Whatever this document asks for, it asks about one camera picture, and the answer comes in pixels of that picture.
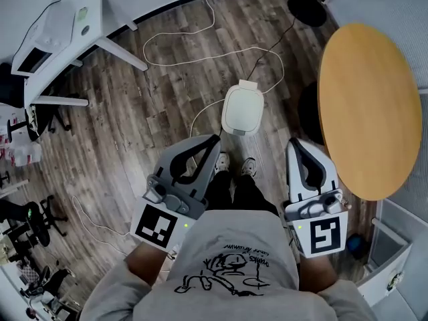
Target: black fan stand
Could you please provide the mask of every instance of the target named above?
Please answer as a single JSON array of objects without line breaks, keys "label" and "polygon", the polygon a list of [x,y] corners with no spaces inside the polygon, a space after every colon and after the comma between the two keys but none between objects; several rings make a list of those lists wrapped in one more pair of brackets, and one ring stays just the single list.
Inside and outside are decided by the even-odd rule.
[{"label": "black fan stand", "polygon": [[288,0],[290,13],[302,23],[319,27],[327,20],[327,13],[318,0]]}]

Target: oval wooden table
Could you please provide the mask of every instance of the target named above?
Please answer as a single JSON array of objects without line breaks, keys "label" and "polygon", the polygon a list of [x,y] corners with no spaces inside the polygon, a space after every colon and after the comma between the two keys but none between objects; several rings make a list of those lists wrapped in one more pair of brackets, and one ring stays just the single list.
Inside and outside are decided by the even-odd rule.
[{"label": "oval wooden table", "polygon": [[405,182],[421,144],[421,101],[386,35],[357,23],[333,34],[320,66],[318,112],[328,153],[355,195],[381,200]]}]

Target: person's left arm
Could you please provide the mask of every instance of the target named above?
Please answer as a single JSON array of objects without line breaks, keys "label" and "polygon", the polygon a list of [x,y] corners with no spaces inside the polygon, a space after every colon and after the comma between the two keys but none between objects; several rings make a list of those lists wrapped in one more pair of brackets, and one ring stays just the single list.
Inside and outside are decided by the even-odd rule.
[{"label": "person's left arm", "polygon": [[80,320],[131,320],[135,305],[156,282],[166,256],[166,252],[141,243],[101,279],[86,302]]}]

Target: shirt sleeve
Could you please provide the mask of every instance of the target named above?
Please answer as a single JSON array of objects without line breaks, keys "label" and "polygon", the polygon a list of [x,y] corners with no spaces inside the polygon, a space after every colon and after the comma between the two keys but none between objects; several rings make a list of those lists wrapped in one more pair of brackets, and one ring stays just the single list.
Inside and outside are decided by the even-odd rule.
[{"label": "shirt sleeve", "polygon": [[150,286],[132,274],[122,261],[95,287],[85,303],[80,320],[131,320],[135,305],[150,291]]},{"label": "shirt sleeve", "polygon": [[329,288],[318,292],[334,309],[339,321],[375,321],[377,318],[354,283],[338,280]]}]

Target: white table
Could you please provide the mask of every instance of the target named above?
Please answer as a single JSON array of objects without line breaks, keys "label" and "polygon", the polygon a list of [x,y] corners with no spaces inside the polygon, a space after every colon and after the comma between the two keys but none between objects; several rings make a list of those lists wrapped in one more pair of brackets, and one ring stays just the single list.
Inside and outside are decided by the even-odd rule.
[{"label": "white table", "polygon": [[[76,58],[93,45],[102,47],[113,55],[128,62],[140,70],[147,70],[147,65],[120,47],[104,35],[103,18],[108,17],[112,11],[115,18],[127,24],[131,30],[137,29],[133,20],[128,17],[123,9],[113,0],[70,0],[76,8],[72,41],[68,47],[62,50],[40,73],[32,75],[25,81],[24,107],[30,104],[65,104],[70,106],[87,106],[85,99],[60,98],[57,96],[40,96],[51,82],[62,73],[70,64],[81,66],[82,62]],[[85,18],[79,18],[79,11],[87,9]]]}]

